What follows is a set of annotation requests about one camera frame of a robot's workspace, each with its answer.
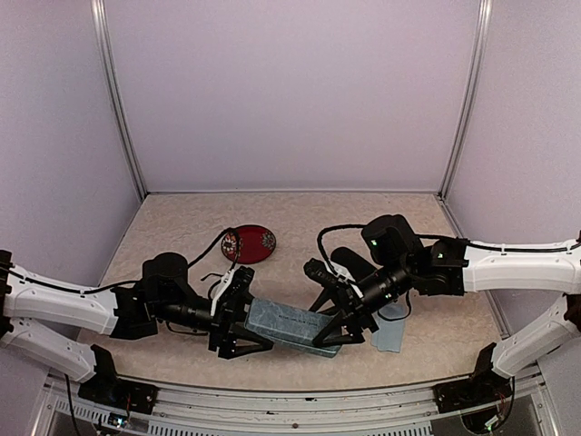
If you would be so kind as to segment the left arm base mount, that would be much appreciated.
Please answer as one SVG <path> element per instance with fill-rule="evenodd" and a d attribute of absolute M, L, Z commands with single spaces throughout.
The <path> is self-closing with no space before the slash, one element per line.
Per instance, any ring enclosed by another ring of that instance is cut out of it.
<path fill-rule="evenodd" d="M 158 387 L 120 377 L 110 352 L 98 345 L 90 349 L 95 357 L 94 376 L 80 384 L 78 396 L 104 406 L 151 415 Z"/>

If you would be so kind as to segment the black glasses case beige lining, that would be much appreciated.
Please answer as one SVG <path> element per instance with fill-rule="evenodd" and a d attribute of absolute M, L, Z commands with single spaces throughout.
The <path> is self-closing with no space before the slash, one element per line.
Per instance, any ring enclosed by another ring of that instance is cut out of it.
<path fill-rule="evenodd" d="M 362 281 L 377 270 L 372 263 L 348 247 L 336 248 L 331 253 L 330 259 L 334 263 L 346 268 L 355 282 Z"/>

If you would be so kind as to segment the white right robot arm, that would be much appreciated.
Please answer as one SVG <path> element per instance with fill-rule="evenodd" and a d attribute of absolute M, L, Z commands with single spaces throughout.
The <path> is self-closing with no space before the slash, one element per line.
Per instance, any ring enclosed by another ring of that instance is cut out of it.
<path fill-rule="evenodd" d="M 467 292 L 541 290 L 558 292 L 556 301 L 509 338 L 480 351 L 464 393 L 482 403 L 508 380 L 580 335 L 580 242 L 486 244 L 434 236 L 423 245 L 400 214 L 382 215 L 359 227 L 372 260 L 352 251 L 348 258 L 311 259 L 305 274 L 323 290 L 310 307 L 329 322 L 312 343 L 317 348 L 361 343 L 364 330 L 375 332 L 374 314 L 414 289 L 421 295 L 462 296 Z"/>

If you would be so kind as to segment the blue-grey hard glasses case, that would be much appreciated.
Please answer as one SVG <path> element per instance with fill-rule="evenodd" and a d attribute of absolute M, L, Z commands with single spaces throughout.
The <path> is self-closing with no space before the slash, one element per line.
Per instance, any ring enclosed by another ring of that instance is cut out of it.
<path fill-rule="evenodd" d="M 293 306 L 254 299 L 244 327 L 277 345 L 308 354 L 333 358 L 341 345 L 316 347 L 314 338 L 329 323 L 329 315 Z"/>

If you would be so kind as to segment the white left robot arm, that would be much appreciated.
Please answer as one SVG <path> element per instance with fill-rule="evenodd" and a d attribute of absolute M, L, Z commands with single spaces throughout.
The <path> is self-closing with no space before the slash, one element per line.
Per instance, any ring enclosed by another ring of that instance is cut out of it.
<path fill-rule="evenodd" d="M 80 327 L 110 338 L 136 341 L 153 336 L 161 322 L 209 335 L 208 347 L 222 359 L 272 349 L 273 343 L 248 331 L 244 322 L 252 302 L 253 271 L 228 271 L 214 298 L 188 283 L 189 265 L 178 253 L 162 253 L 143 263 L 138 281 L 83 288 L 38 276 L 1 252 L 1 343 L 88 383 L 104 401 L 116 404 L 127 394 L 112 355 L 97 345 L 67 339 L 47 322 Z"/>

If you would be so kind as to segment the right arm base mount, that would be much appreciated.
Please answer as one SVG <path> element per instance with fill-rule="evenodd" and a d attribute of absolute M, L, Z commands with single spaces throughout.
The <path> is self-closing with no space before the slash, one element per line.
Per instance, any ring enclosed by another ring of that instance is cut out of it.
<path fill-rule="evenodd" d="M 493 372 L 492 354 L 496 345 L 492 342 L 479 352 L 475 369 L 466 379 L 442 382 L 433 387 L 439 413 L 476 407 L 513 394 L 512 379 Z"/>

